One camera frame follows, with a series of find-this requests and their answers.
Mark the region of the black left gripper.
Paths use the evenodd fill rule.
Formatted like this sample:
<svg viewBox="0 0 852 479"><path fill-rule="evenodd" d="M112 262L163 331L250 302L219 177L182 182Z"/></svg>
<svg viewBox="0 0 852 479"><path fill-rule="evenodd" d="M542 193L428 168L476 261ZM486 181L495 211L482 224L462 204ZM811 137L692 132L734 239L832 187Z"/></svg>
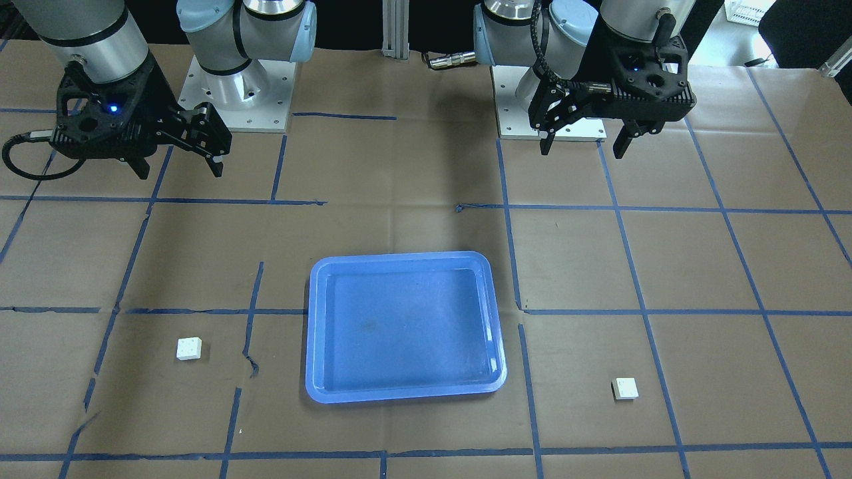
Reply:
<svg viewBox="0 0 852 479"><path fill-rule="evenodd" d="M660 124L684 118L695 106L688 82L688 52L679 36L650 43L617 33L595 33L591 48L579 52L579 72L558 73L565 59L549 59L545 34L533 45L533 72L540 83L529 106L529 122L539 133L542 155L550 154L556 133L582 118L623 121L614 141L617 160L636 138L660 133Z"/></svg>

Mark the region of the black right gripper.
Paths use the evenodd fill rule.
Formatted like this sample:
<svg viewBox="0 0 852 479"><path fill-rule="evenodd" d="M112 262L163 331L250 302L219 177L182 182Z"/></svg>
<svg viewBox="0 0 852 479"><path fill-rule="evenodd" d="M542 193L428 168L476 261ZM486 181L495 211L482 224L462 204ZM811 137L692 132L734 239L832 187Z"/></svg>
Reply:
<svg viewBox="0 0 852 479"><path fill-rule="evenodd" d="M106 84L89 78L81 61L69 61L56 103L51 146L68 158L124 158L145 181L151 170L146 157L160 145L174 145L201 156L213 176L223 175L232 145L228 125L210 101L183 109L151 53L126 78Z"/></svg>

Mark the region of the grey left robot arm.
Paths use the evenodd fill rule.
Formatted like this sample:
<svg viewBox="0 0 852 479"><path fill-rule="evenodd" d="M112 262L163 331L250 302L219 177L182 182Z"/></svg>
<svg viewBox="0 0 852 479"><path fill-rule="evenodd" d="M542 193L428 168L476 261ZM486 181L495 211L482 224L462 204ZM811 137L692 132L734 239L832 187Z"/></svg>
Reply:
<svg viewBox="0 0 852 479"><path fill-rule="evenodd" d="M692 1L481 1L478 63L527 67L529 126L548 154L561 130L584 118L620 120L614 155L658 134L695 107L681 29Z"/></svg>

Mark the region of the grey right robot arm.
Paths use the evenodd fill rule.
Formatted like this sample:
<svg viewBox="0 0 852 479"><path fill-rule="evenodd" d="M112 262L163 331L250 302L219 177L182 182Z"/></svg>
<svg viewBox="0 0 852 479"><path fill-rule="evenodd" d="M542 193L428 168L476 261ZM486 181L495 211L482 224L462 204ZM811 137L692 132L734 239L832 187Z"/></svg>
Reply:
<svg viewBox="0 0 852 479"><path fill-rule="evenodd" d="M202 157L222 175L232 133L223 112L271 97L264 61L306 63L316 45L310 1L179 1L176 16L204 79L204 100L183 106L122 1L16 1L64 67L51 130L4 143L10 172L33 181L72 175L87 160L115 158L147 179L161 145Z"/></svg>

